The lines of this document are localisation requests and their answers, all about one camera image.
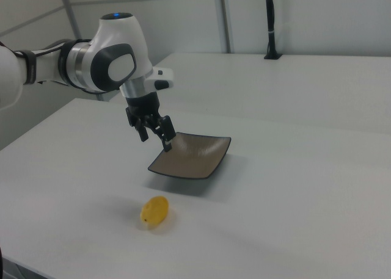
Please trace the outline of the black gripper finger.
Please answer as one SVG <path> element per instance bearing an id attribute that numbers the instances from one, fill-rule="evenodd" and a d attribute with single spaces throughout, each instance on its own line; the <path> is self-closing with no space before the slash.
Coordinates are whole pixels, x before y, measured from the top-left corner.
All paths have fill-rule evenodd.
<path id="1" fill-rule="evenodd" d="M 141 119 L 131 113 L 130 107 L 127 107 L 125 111 L 130 126 L 139 133 L 141 141 L 145 142 L 148 139 L 148 133 Z"/>
<path id="2" fill-rule="evenodd" d="M 176 132 L 171 118 L 160 115 L 149 115 L 146 119 L 147 127 L 159 137 L 162 142 L 164 152 L 172 149 L 171 141 L 175 138 Z"/>

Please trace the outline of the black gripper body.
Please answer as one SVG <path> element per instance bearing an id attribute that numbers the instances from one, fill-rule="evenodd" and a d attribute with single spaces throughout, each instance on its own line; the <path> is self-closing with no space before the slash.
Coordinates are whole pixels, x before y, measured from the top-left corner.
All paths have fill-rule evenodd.
<path id="1" fill-rule="evenodd" d="M 125 110 L 129 121 L 136 121 L 145 116 L 152 116 L 153 118 L 160 117 L 160 103 L 156 92 L 151 92 L 137 98 L 126 98 L 126 102 L 128 107 Z"/>

